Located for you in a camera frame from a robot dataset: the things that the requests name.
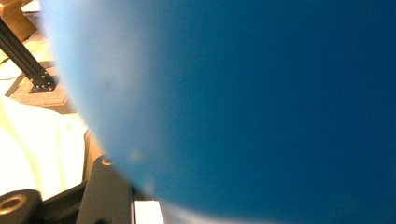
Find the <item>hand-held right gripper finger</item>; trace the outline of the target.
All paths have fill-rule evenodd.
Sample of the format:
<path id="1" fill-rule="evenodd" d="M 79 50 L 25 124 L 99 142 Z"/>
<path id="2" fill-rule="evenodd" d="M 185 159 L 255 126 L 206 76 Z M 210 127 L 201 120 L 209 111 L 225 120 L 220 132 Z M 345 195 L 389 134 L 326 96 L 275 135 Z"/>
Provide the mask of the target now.
<path id="1" fill-rule="evenodd" d="M 97 158 L 84 190 L 77 224 L 134 224 L 130 185 L 103 155 Z"/>

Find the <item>blue bottle with white cap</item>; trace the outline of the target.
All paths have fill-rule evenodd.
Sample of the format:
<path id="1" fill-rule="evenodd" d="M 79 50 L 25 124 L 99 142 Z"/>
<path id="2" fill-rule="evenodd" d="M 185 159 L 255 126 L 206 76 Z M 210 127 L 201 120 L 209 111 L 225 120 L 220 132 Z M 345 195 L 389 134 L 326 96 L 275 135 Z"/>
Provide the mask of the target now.
<path id="1" fill-rule="evenodd" d="M 396 0 L 42 0 L 74 104 L 176 223 L 396 224 Z"/>

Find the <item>white table mat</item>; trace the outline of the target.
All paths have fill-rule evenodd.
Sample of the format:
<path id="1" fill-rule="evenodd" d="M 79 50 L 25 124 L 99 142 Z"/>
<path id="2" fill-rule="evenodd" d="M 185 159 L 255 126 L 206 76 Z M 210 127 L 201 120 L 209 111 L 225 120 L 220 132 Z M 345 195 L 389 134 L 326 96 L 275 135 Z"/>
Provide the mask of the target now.
<path id="1" fill-rule="evenodd" d="M 0 195 L 35 189 L 48 199 L 83 180 L 86 126 L 0 96 Z"/>

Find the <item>wooden cabinet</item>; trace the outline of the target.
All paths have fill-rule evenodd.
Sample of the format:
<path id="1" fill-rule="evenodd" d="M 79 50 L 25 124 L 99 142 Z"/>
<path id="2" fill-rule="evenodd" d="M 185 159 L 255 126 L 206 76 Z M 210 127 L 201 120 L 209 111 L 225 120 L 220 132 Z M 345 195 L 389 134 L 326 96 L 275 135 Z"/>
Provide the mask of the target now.
<path id="1" fill-rule="evenodd" d="M 0 17 L 20 40 L 26 40 L 37 31 L 35 25 L 23 14 L 21 8 L 32 0 L 0 0 Z"/>

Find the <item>black metal post with foot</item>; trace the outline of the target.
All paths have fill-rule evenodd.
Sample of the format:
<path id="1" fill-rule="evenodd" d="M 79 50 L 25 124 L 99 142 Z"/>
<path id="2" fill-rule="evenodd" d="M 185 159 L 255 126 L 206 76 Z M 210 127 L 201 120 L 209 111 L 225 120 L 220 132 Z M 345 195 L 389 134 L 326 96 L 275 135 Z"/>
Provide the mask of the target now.
<path id="1" fill-rule="evenodd" d="M 0 50 L 14 62 L 27 79 L 33 84 L 33 90 L 51 92 L 57 81 L 22 44 L 7 24 L 0 18 Z"/>

